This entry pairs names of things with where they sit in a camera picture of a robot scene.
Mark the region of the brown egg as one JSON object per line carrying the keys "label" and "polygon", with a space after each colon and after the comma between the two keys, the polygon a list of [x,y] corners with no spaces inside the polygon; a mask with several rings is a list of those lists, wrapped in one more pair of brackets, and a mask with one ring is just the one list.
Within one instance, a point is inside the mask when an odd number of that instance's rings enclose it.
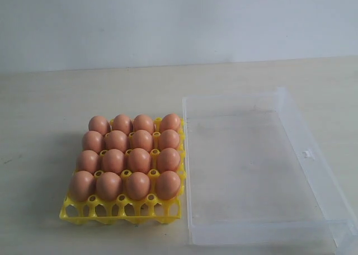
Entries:
{"label": "brown egg", "polygon": [[133,121],[134,131],[145,130],[150,134],[153,134],[155,131],[154,122],[148,115],[140,114],[135,117]]}
{"label": "brown egg", "polygon": [[158,138],[158,148],[160,151],[166,148],[177,149],[180,145],[180,135],[172,129],[165,130]]}
{"label": "brown egg", "polygon": [[181,119],[177,114],[168,114],[166,115],[159,126],[160,133],[166,131],[166,130],[174,130],[176,132],[179,132],[181,127]]}
{"label": "brown egg", "polygon": [[76,202],[86,201],[95,192],[95,177],[88,171],[76,172],[70,181],[69,197]]}
{"label": "brown egg", "polygon": [[118,149],[108,150],[102,157],[101,169],[104,172],[121,174],[125,169],[125,156],[123,152]]}
{"label": "brown egg", "polygon": [[118,149],[125,153],[129,149],[128,136],[120,130],[113,130],[107,133],[105,135],[105,144],[107,150]]}
{"label": "brown egg", "polygon": [[173,148],[163,149],[156,161],[157,170],[159,173],[163,173],[165,171],[174,171],[178,170],[180,165],[181,157],[177,150]]}
{"label": "brown egg", "polygon": [[84,134],[82,138],[82,149],[83,150],[92,150],[97,154],[100,151],[105,149],[105,139],[97,131],[88,131]]}
{"label": "brown egg", "polygon": [[125,188],[132,200],[142,200],[150,192],[150,179],[142,172],[132,173],[125,181]]}
{"label": "brown egg", "polygon": [[153,137],[152,135],[146,130],[138,130],[136,131],[131,140],[132,148],[142,148],[147,152],[150,152],[153,147]]}
{"label": "brown egg", "polygon": [[122,180],[114,172],[105,172],[96,181],[96,193],[104,201],[114,201],[122,190]]}
{"label": "brown egg", "polygon": [[82,151],[76,160],[77,171],[88,171],[94,174],[101,168],[101,157],[92,150]]}
{"label": "brown egg", "polygon": [[112,130],[119,130],[129,135],[133,130],[133,124],[129,116],[119,114],[113,119],[111,128]]}
{"label": "brown egg", "polygon": [[157,178],[155,191],[160,199],[170,200],[177,195],[180,187],[181,180],[178,174],[173,171],[165,171]]}
{"label": "brown egg", "polygon": [[88,130],[99,132],[101,135],[106,135],[111,131],[111,126],[105,117],[94,116],[88,123]]}
{"label": "brown egg", "polygon": [[128,156],[128,169],[132,172],[147,174],[151,169],[151,164],[152,158],[145,149],[135,148]]}

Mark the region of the clear plastic bin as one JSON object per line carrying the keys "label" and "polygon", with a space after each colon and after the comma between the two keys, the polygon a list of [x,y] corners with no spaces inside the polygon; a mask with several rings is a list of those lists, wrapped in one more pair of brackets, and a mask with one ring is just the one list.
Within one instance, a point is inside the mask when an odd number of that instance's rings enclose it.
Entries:
{"label": "clear plastic bin", "polygon": [[190,243],[356,254],[357,221],[284,88],[183,99]]}

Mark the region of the yellow plastic egg tray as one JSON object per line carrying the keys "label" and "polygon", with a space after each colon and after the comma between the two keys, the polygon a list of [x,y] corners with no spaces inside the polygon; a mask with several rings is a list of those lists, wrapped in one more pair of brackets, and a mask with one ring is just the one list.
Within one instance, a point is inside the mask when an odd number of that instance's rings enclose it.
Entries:
{"label": "yellow plastic egg tray", "polygon": [[73,224],[85,224],[88,221],[97,221],[102,224],[113,224],[118,220],[126,220],[133,224],[145,223],[149,220],[155,220],[162,224],[169,224],[181,218],[181,195],[185,191],[185,133],[181,120],[179,146],[177,148],[180,162],[176,174],[180,178],[180,188],[177,194],[169,199],[162,200],[155,191],[156,181],[161,173],[157,170],[156,162],[160,150],[155,148],[150,151],[153,161],[153,168],[147,174],[150,180],[150,192],[141,200],[134,200],[128,196],[126,188],[112,201],[105,201],[97,194],[92,194],[86,201],[76,202],[66,195],[63,205],[60,209],[59,217]]}

